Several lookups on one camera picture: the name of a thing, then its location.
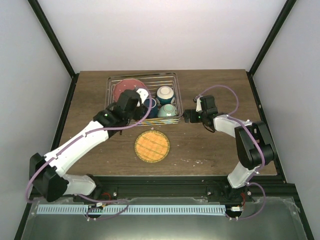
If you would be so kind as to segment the yellow plate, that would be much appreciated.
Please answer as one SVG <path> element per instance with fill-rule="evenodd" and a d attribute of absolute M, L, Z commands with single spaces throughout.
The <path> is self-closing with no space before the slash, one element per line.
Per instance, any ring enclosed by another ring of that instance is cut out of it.
<path fill-rule="evenodd" d="M 164 133 L 158 130 L 147 130 L 135 140 L 134 150 L 142 161 L 157 163 L 168 155 L 170 141 Z"/>

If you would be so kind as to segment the chrome wire dish rack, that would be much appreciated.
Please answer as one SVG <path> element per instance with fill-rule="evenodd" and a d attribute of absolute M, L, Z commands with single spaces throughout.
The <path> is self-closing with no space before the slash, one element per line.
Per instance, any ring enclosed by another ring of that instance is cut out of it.
<path fill-rule="evenodd" d="M 114 90 L 116 84 L 124 79 L 137 79 L 141 81 L 150 91 L 153 98 L 156 97 L 157 90 L 160 87 L 168 86 L 173 89 L 175 94 L 175 101 L 172 103 L 177 108 L 177 116 L 155 117 L 148 118 L 142 121 L 140 126 L 177 124 L 183 115 L 183 104 L 181 99 L 180 86 L 178 76 L 175 72 L 160 72 L 160 73 L 144 73 L 144 74 L 127 74 L 110 76 L 106 80 L 105 104 L 107 107 L 114 102 Z"/>

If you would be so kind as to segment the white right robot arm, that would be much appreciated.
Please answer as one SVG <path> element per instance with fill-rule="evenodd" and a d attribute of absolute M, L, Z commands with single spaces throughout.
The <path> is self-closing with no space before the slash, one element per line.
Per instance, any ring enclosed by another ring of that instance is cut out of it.
<path fill-rule="evenodd" d="M 211 133 L 235 138 L 238 164 L 227 176 L 228 185 L 222 188 L 223 198 L 232 202 L 240 196 L 240 188 L 278 157 L 274 141 L 265 122 L 244 121 L 218 112 L 212 95 L 201 96 L 194 102 L 196 108 L 183 112 L 186 123 L 201 123 Z"/>

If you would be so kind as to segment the dark blue mug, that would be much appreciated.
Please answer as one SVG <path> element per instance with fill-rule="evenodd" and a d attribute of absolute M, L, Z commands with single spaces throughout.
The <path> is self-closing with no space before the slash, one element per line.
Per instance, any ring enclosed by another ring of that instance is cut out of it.
<path fill-rule="evenodd" d="M 148 111 L 148 107 L 150 106 L 150 103 L 151 103 L 151 110 L 147 116 L 148 119 L 153 119 L 153 118 L 156 118 L 158 116 L 158 104 L 157 104 L 157 101 L 152 98 L 147 98 L 145 101 L 144 101 L 144 105 L 146 107 L 145 111 L 144 111 L 144 114 Z"/>

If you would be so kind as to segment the pale green bowl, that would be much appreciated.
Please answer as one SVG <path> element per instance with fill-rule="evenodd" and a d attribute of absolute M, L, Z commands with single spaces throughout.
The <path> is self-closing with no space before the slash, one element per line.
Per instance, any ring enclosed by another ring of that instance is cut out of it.
<path fill-rule="evenodd" d="M 178 115 L 178 109 L 173 104 L 163 105 L 157 113 L 158 118 L 176 117 Z"/>

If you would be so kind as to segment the pink scalloped plate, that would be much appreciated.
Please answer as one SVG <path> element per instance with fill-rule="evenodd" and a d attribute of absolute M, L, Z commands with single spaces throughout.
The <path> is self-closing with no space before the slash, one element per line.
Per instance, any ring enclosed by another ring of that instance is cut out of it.
<path fill-rule="evenodd" d="M 120 95 L 125 90 L 138 90 L 138 89 L 146 89 L 147 87 L 143 82 L 136 78 L 126 78 L 117 83 L 113 90 L 113 100 L 115 102 L 118 101 Z"/>

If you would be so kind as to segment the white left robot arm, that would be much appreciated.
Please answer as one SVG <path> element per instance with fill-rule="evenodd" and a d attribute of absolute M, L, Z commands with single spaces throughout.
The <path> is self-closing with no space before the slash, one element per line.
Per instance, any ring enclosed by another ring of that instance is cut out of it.
<path fill-rule="evenodd" d="M 144 121 L 151 111 L 151 107 L 145 106 L 144 102 L 151 98 L 150 91 L 145 87 L 126 89 L 117 102 L 99 111 L 82 131 L 66 143 L 45 155 L 35 153 L 30 158 L 25 200 L 30 202 L 29 193 L 31 188 L 35 188 L 47 202 L 54 202 L 64 195 L 98 202 L 102 189 L 93 177 L 71 175 L 68 170 L 97 145 L 117 132 L 132 128 L 131 120 L 135 120 L 136 125 Z"/>

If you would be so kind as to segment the white and teal bowl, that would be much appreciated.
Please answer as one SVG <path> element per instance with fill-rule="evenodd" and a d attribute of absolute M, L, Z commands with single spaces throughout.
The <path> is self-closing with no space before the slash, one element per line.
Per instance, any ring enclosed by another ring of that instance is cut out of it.
<path fill-rule="evenodd" d="M 157 92 L 155 100 L 159 105 L 173 104 L 176 100 L 174 90 L 169 86 L 161 86 Z"/>

